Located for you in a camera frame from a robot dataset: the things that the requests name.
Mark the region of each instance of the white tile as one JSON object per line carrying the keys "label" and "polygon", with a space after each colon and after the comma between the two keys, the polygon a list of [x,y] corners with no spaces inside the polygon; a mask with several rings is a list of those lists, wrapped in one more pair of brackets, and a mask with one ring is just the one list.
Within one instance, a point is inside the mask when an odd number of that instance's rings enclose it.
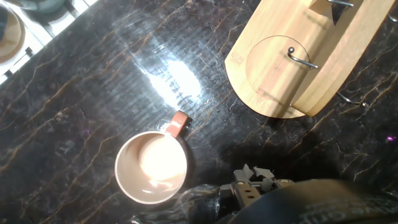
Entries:
{"label": "white tile", "polygon": [[82,14],[88,9],[88,5],[84,0],[72,0],[71,4],[79,14]]}

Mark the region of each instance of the metal hanger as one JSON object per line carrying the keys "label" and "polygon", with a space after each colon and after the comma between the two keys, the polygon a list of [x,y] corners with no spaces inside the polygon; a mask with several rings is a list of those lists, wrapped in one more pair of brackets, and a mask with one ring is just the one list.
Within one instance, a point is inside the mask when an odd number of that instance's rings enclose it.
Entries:
{"label": "metal hanger", "polygon": [[298,63],[302,63],[304,65],[308,65],[309,67],[312,67],[312,68],[318,68],[318,65],[314,65],[310,62],[306,62],[306,61],[298,59],[297,57],[294,57],[292,55],[293,52],[294,52],[294,47],[289,47],[289,49],[287,49],[287,56],[289,56],[292,60],[294,60]]}

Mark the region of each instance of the wooden base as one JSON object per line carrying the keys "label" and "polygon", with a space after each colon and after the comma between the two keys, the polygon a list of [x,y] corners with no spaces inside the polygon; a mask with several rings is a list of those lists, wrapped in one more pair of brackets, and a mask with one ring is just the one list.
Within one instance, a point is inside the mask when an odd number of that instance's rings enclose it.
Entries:
{"label": "wooden base", "polygon": [[[225,60],[231,85],[273,118],[317,114],[359,60],[394,0],[351,0],[336,27],[327,0],[262,0]],[[287,56],[289,47],[309,68]]]}
{"label": "wooden base", "polygon": [[309,61],[333,26],[331,19],[308,9],[311,3],[262,0],[225,60],[236,94],[262,115],[304,115],[290,102],[309,67],[288,58],[287,49],[294,47],[295,57]]}

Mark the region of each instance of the mug handle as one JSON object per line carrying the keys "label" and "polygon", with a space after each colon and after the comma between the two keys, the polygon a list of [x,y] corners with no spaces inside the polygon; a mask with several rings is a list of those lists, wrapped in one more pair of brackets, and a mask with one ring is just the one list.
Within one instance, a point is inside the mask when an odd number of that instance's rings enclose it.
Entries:
{"label": "mug handle", "polygon": [[187,122],[187,119],[188,115],[186,113],[177,111],[166,129],[166,132],[176,138],[184,127],[185,122]]}

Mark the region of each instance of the dark marble surface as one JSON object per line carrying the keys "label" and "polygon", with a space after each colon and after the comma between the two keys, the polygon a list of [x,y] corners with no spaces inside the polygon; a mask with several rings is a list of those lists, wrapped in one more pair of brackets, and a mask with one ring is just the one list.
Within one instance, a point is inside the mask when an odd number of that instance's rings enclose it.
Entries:
{"label": "dark marble surface", "polygon": [[123,223],[148,209],[114,178],[118,149],[176,110],[192,123],[184,188],[244,163],[296,181],[398,190],[398,31],[384,21],[313,118],[271,119],[232,90],[223,60],[258,1],[100,0],[0,86],[0,221]]}

